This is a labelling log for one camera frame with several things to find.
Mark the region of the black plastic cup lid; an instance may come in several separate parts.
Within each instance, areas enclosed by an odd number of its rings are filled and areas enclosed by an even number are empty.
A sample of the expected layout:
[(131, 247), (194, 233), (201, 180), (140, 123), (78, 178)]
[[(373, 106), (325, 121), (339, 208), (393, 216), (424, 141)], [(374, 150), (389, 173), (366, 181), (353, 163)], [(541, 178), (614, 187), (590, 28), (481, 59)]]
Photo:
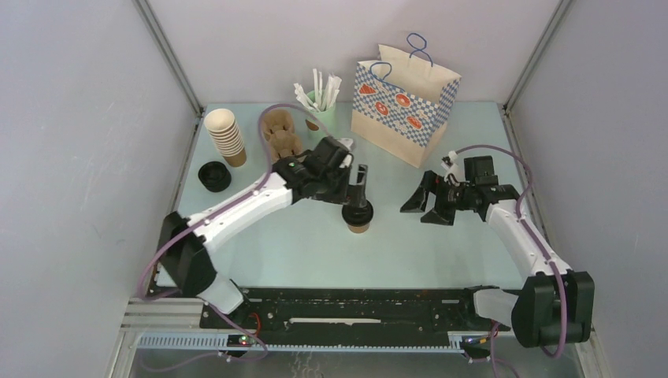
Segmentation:
[(344, 205), (342, 217), (344, 222), (351, 227), (362, 227), (368, 225), (373, 219), (374, 210), (371, 201), (367, 200), (362, 207)]

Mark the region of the brown pulp cup carrier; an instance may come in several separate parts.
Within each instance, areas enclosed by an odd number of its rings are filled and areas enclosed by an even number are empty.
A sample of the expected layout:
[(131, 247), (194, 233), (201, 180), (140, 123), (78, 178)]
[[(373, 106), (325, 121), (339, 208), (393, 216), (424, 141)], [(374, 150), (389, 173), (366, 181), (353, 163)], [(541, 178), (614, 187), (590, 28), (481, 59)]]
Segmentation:
[(272, 163), (281, 158), (300, 155), (303, 151), (302, 140), (293, 132), (278, 130), (265, 137)]

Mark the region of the brown paper coffee cup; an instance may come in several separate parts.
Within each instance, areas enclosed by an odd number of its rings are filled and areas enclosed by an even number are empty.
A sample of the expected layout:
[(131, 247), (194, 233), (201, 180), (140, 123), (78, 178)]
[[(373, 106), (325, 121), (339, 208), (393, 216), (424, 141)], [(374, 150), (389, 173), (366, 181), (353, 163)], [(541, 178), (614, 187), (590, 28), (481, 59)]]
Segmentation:
[(364, 224), (347, 224), (348, 229), (356, 234), (361, 234), (366, 232), (369, 229), (370, 223), (364, 223)]

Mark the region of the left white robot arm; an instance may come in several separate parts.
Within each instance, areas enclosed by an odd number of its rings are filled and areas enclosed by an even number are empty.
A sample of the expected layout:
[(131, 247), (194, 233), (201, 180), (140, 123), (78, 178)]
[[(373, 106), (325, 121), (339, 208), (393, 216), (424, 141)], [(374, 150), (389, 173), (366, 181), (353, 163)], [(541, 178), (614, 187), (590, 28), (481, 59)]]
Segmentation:
[(230, 328), (246, 324), (242, 291), (213, 266), (211, 255), (238, 232), (303, 199), (363, 209), (368, 166), (354, 165), (351, 139), (324, 137), (312, 150), (281, 157), (244, 191), (188, 217), (169, 214), (161, 230), (158, 263), (177, 289), (216, 307)]

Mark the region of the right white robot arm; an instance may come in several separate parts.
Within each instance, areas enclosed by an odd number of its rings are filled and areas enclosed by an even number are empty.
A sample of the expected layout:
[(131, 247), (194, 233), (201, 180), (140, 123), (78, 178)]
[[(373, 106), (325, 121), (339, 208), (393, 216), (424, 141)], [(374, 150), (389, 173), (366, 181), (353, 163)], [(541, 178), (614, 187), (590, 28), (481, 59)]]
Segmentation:
[(511, 328), (524, 347), (554, 346), (589, 340), (595, 283), (588, 272), (564, 262), (530, 219), (520, 193), (501, 184), (491, 156), (468, 157), (462, 166), (451, 151), (439, 175), (424, 172), (403, 213), (421, 213), (424, 224), (452, 226), (459, 212), (472, 211), (486, 223), (510, 254), (524, 284), (517, 294), (497, 287), (476, 287), (458, 308), (458, 319), (469, 329), (488, 320)]

